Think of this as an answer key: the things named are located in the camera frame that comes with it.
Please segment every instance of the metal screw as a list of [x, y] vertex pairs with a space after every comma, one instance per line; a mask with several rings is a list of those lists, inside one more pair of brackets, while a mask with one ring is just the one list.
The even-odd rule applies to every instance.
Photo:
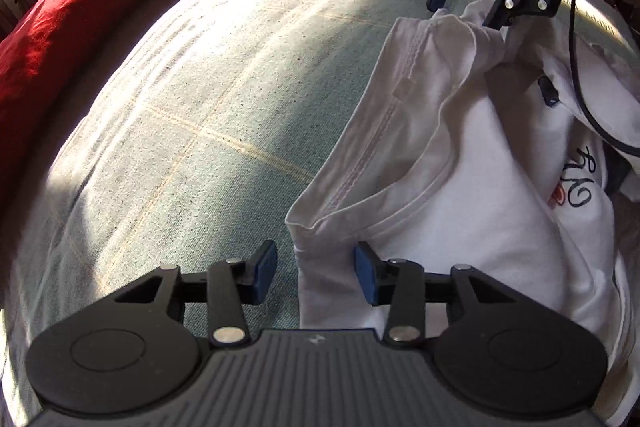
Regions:
[[246, 334], [235, 326], [224, 326], [214, 331], [212, 336], [220, 344], [235, 344], [243, 340]]
[[396, 342], [412, 342], [420, 337], [420, 331], [413, 326], [396, 326], [389, 330], [389, 337]]

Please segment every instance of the red pillow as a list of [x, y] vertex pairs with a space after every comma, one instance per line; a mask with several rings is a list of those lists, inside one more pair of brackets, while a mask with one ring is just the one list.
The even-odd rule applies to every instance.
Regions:
[[0, 42], [0, 214], [60, 91], [140, 0], [39, 0]]

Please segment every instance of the cloth fold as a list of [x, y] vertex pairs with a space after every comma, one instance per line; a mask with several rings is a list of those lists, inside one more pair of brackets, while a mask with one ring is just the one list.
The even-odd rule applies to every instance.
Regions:
[[[469, 263], [598, 336], [610, 371], [597, 412], [619, 425], [640, 388], [603, 142], [575, 102], [566, 29], [523, 18], [498, 32], [481, 26], [489, 8], [396, 22], [334, 151], [287, 214], [301, 325], [382, 331], [386, 310], [367, 304], [354, 274], [358, 241], [436, 273]], [[638, 144], [640, 105], [624, 83], [640, 80], [621, 81], [581, 41], [578, 58], [593, 114]], [[542, 76], [558, 92], [552, 107]], [[430, 315], [428, 332], [443, 327]]]

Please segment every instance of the black cable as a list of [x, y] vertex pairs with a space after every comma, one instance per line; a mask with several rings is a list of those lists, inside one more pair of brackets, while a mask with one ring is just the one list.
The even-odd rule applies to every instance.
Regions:
[[580, 86], [580, 78], [578, 76], [578, 61], [575, 57], [575, 4], [576, 0], [571, 0], [571, 13], [569, 17], [569, 62], [571, 63], [571, 76], [574, 81], [575, 98], [578, 102], [578, 107], [580, 107], [580, 110], [589, 121], [594, 131], [598, 133], [605, 142], [615, 149], [618, 149], [620, 152], [640, 158], [640, 148], [633, 147], [613, 138], [594, 118], [584, 101], [582, 87]]

